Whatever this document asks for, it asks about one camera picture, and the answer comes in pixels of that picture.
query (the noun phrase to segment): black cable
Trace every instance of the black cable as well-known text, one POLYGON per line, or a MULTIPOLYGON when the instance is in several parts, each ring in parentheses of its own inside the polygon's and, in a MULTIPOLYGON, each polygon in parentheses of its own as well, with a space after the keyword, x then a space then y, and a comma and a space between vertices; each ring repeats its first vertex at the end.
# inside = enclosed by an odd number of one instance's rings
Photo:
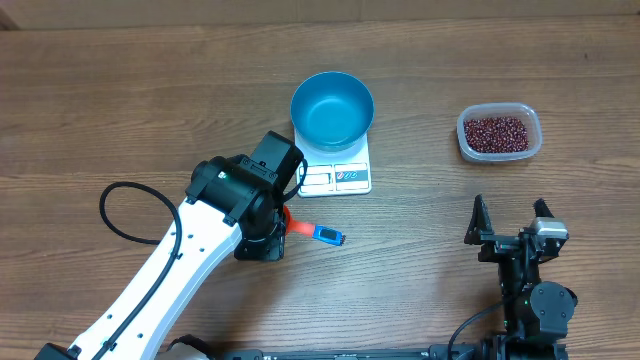
POLYGON ((509 304, 510 302, 516 300, 518 298, 518 296, 520 295, 520 293, 522 292, 522 290, 524 289, 524 287, 527 285, 527 274, 529 273, 529 241, 528 240, 523 240, 525 242, 524 244, 524 251, 523 251, 523 272, 522 272, 522 280, 520 281, 520 285, 518 285, 518 291, 516 291, 516 293, 512 294, 511 296, 509 296, 508 298, 503 299, 502 301, 500 301, 497 304, 493 304, 491 306, 489 306, 488 308, 480 311, 479 313, 473 315, 472 317, 470 317, 469 319, 467 319, 467 321, 463 322, 462 325, 460 325, 458 327, 458 329, 453 333, 453 335, 451 335, 451 338, 449 339, 449 344, 447 345, 447 359, 448 360, 453 360, 453 343, 456 341, 456 338, 458 337, 458 335, 460 335, 460 333, 462 332, 462 330, 464 330, 467 326, 469 326, 471 323, 473 323, 474 321, 481 319, 483 317, 485 317, 488 314, 491 314, 492 312, 498 310, 501 306, 509 304))
POLYGON ((305 158, 302 158, 302 167, 304 168, 304 174, 302 174, 302 177, 300 177, 300 182, 293 189, 291 189, 291 191, 289 191, 286 195, 282 197, 283 204, 291 200, 296 195, 298 190, 300 190, 300 187, 304 184, 304 179, 307 178, 307 168, 309 167, 309 163, 305 158))
POLYGON ((153 283, 149 291, 147 291, 147 293, 144 295, 142 300, 140 300, 138 305, 136 305, 133 311, 131 311, 129 316, 127 316, 127 318, 124 319, 124 321, 122 322, 122 324, 120 324, 120 326, 116 329, 116 331, 113 332, 113 335, 111 335, 111 337, 109 337, 109 339, 102 344, 102 347, 96 353, 96 355, 92 358, 92 360, 100 359, 107 351, 109 351, 109 349, 111 349, 115 345, 118 337, 122 335, 122 333, 127 328, 127 326, 131 324, 133 319, 138 315, 138 313, 140 313, 142 308, 144 308, 144 306, 149 302, 149 299, 151 299, 153 294, 160 287, 160 284, 162 284, 162 281, 164 281, 164 279, 167 277, 167 274, 169 273, 171 266, 173 265, 174 261, 178 257, 178 253, 180 250, 180 243, 182 242, 182 222, 180 221, 180 215, 178 214, 178 209, 176 209, 176 207, 171 203, 169 199, 167 199, 166 196, 162 195, 157 190, 152 189, 146 185, 142 185, 134 182, 128 182, 128 181, 115 182, 107 186, 107 188, 104 189, 104 191, 102 192, 102 195, 100 196, 100 204, 99 204, 100 216, 102 217, 102 221, 104 221, 104 223, 107 224, 109 229, 111 229, 113 232, 115 232, 116 234, 122 236, 127 240, 131 240, 131 241, 135 241, 143 244, 160 243, 160 241, 158 240, 147 240, 147 239, 142 239, 142 238, 128 235, 120 231, 111 223, 111 221, 109 221, 109 219, 107 218, 107 213, 105 212, 105 200, 107 199, 107 195, 109 195, 109 193, 113 189, 116 189, 119 187, 130 187, 134 189, 139 189, 155 196, 160 201, 162 201, 169 208, 169 211, 171 211, 171 215, 173 216, 173 221, 176 223, 176 234, 175 234, 176 240, 175 240, 175 243, 173 244, 173 250, 171 250, 171 255, 169 255, 169 260, 167 260, 167 264, 164 266, 164 269, 162 269, 162 272, 160 273, 160 275, 158 275, 158 278, 156 279, 156 281, 153 283))

